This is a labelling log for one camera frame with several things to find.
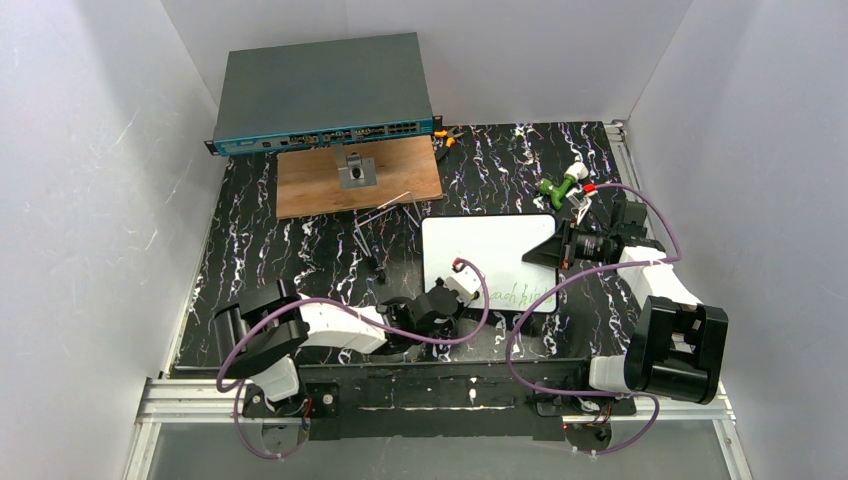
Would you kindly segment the white whiteboard black frame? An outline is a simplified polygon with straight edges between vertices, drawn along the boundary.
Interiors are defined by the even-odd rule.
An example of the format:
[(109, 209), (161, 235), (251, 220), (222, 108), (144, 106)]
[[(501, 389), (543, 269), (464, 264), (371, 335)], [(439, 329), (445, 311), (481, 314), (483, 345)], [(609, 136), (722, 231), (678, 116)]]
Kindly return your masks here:
[(428, 217), (421, 224), (423, 280), (429, 287), (452, 273), (453, 261), (471, 261), (486, 277), (490, 308), (524, 312), (554, 288), (558, 272), (524, 262), (522, 256), (551, 237), (549, 213)]

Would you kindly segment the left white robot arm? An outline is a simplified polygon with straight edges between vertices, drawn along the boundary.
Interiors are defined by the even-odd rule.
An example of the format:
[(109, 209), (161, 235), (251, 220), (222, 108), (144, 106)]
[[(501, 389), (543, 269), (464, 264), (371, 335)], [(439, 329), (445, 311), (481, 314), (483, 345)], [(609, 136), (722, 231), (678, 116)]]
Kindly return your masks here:
[(216, 388), (225, 393), (251, 380), (273, 402), (297, 395), (295, 352), (302, 347), (394, 356), (415, 345), (449, 345), (449, 320), (481, 298), (483, 284), (453, 274), (415, 298), (350, 307), (300, 294), (281, 279), (217, 310), (213, 325), (221, 365)]

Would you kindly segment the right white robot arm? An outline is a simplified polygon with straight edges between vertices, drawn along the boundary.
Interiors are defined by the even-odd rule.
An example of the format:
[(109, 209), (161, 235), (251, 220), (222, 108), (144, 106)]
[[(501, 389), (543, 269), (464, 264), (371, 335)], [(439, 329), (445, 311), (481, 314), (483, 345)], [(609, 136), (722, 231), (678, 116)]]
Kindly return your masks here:
[(626, 352), (592, 358), (586, 386), (708, 404), (718, 391), (728, 317), (684, 287), (665, 248), (649, 238), (646, 218), (645, 204), (618, 201), (606, 231), (594, 233), (570, 222), (522, 260), (560, 270), (579, 260), (613, 265), (639, 303)]

